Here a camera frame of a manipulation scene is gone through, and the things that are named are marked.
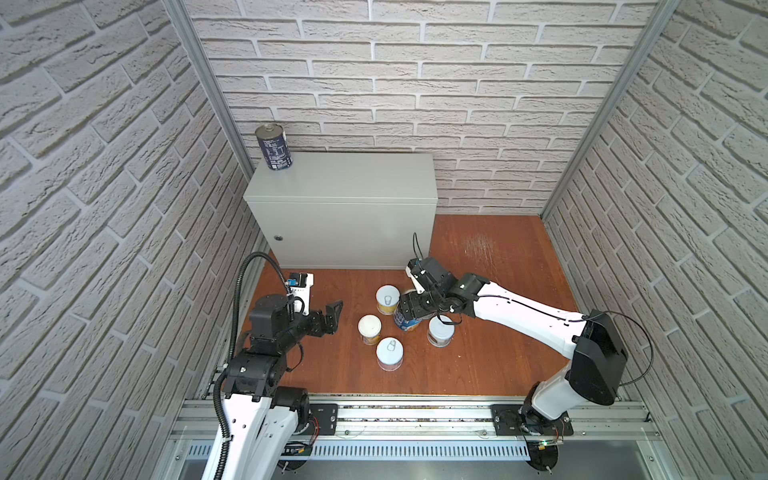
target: gray metal cabinet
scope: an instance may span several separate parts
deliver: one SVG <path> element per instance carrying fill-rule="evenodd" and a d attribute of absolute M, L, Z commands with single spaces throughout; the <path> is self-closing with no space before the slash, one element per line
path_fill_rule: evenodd
<path fill-rule="evenodd" d="M 404 269 L 437 208 L 430 154 L 296 152 L 259 168 L 243 198 L 284 268 Z"/>

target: gray floor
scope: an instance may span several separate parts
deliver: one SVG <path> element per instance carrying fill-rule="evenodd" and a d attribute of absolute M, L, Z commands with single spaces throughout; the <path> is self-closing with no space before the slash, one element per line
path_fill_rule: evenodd
<path fill-rule="evenodd" d="M 539 474 L 525 462 L 310 462 L 295 472 L 275 471 L 272 480 L 650 479 L 636 442 L 566 442 L 552 473 Z"/>

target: black and white robotic arm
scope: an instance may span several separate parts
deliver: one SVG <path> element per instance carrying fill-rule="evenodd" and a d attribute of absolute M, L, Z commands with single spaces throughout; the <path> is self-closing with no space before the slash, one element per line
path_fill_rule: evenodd
<path fill-rule="evenodd" d="M 283 278 L 279 267 L 273 267 Z M 560 310 L 474 273 L 456 279 L 432 257 L 411 260 L 406 274 L 415 291 L 401 295 L 404 314 L 426 319 L 461 313 L 490 320 L 550 346 L 569 360 L 550 379 L 533 385 L 514 412 L 513 422 L 523 432 L 547 435 L 554 422 L 568 422 L 566 411 L 574 406 L 587 401 L 614 402 L 627 353 L 613 320 L 605 313 Z M 307 391 L 279 387 L 278 383 L 290 371 L 288 351 L 300 346 L 303 336 L 336 332 L 342 303 L 326 306 L 325 314 L 310 310 L 311 274 L 293 274 L 285 284 L 286 295 L 257 300 L 249 313 L 250 346 L 231 358 L 222 375 L 226 381 L 220 378 L 214 386 L 214 405 L 219 395 L 225 397 L 217 414 L 221 411 L 220 424 L 227 428 L 219 428 L 203 480 L 269 478 L 290 437 L 310 423 Z M 236 324 L 233 321 L 233 338 Z"/>

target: scratched surface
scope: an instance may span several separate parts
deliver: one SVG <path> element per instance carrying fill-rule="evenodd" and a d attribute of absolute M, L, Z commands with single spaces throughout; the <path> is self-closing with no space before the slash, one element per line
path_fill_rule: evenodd
<path fill-rule="evenodd" d="M 538 217 L 438 215 L 429 255 L 457 277 L 477 273 L 533 300 L 576 309 Z M 412 332 L 399 330 L 391 316 L 376 311 L 375 295 L 385 284 L 397 286 L 401 292 L 412 287 L 404 270 L 312 273 L 313 309 L 344 300 L 339 331 L 321 339 L 305 337 L 304 361 L 283 377 L 281 385 L 317 393 L 525 395 L 535 382 L 549 378 L 566 363 L 536 340 L 480 319 L 464 317 L 451 343 L 442 349 L 429 344 L 426 322 Z M 265 267 L 254 299 L 281 291 L 277 275 Z M 369 313 L 382 320 L 382 337 L 394 336 L 403 343 L 403 364 L 395 372 L 381 370 L 376 348 L 359 338 L 357 322 Z M 243 328 L 250 324 L 246 321 Z M 289 366 L 298 361 L 295 348 L 289 354 Z"/>

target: black mounting plate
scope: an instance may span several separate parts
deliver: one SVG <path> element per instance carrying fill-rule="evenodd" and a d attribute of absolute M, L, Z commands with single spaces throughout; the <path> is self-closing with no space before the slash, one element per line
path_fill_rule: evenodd
<path fill-rule="evenodd" d="M 520 428 L 521 420 L 520 415 L 518 415 L 520 407 L 522 407 L 521 403 L 491 405 L 493 428 L 496 430 L 497 436 L 526 435 L 525 431 Z M 540 429 L 541 434 L 544 436 L 568 437 L 574 434 L 574 428 L 571 425 L 571 419 L 568 418 L 568 412 L 563 413 L 559 419 L 553 420 L 550 425 L 540 427 Z"/>
<path fill-rule="evenodd" d="M 319 435 L 335 435 L 336 421 L 339 414 L 339 406 L 336 403 L 311 403 L 310 420 L 317 419 L 320 427 Z"/>

